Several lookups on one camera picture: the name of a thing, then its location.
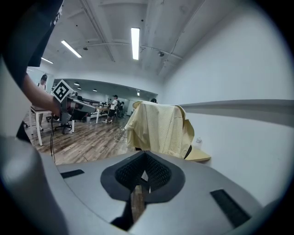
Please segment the wooden floor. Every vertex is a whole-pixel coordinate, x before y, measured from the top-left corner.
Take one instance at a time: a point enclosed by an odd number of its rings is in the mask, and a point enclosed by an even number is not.
[[[33,135],[31,135],[29,127],[25,128],[25,130],[33,146],[38,151],[51,154],[51,122],[48,123],[45,118],[49,116],[50,114],[44,114],[43,116],[42,126],[44,131],[41,131],[43,146],[39,145],[34,114],[32,115]],[[74,133],[69,129],[67,129],[65,134],[62,134],[62,129],[54,131],[53,146],[56,165],[94,161],[130,151],[126,144],[127,133],[120,134],[120,128],[127,124],[129,117],[125,119],[119,118],[114,124],[102,123],[105,118],[100,117],[98,124],[96,124],[96,118],[91,119],[88,123],[76,121]],[[28,114],[24,121],[29,125]]]

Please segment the black slot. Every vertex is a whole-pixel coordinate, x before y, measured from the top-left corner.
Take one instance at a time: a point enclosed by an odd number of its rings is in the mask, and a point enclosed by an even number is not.
[[[70,178],[70,177],[73,177],[73,176],[76,176],[76,175],[79,175],[79,174],[83,174],[84,171],[82,171],[81,169],[78,169],[78,170],[74,170],[74,171],[67,171],[67,172],[62,172],[60,173],[60,175],[66,179],[66,178]]]
[[[250,219],[250,216],[223,189],[215,190],[210,194],[235,228]]]

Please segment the black cable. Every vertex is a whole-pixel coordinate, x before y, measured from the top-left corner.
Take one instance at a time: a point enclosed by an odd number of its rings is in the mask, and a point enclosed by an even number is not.
[[[51,116],[51,137],[50,137],[50,152],[51,152],[51,157],[53,157],[54,162],[55,162],[55,154],[54,154],[54,148],[53,148],[53,136],[54,136],[54,129],[53,129],[53,113]]]

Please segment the table leg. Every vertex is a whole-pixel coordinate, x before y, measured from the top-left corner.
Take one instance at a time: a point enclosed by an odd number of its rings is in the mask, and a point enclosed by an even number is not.
[[[41,134],[40,134],[40,126],[39,126],[39,113],[36,112],[36,127],[37,127],[37,134],[38,134],[38,139],[39,139],[39,144],[42,146],[42,139],[41,139]]]
[[[97,109],[96,124],[98,123],[99,113],[100,113],[100,109]]]
[[[74,120],[72,120],[72,133],[74,132]]]
[[[33,134],[33,127],[32,127],[32,111],[29,109],[28,111],[28,118],[29,118],[29,128],[31,130],[31,134]]]

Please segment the yellow fabric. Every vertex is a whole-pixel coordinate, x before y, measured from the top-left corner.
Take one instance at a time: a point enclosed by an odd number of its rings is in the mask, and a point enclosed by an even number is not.
[[[160,105],[147,101],[133,104],[134,113],[125,129],[128,147],[184,158],[194,138],[194,129],[185,120],[180,106]]]

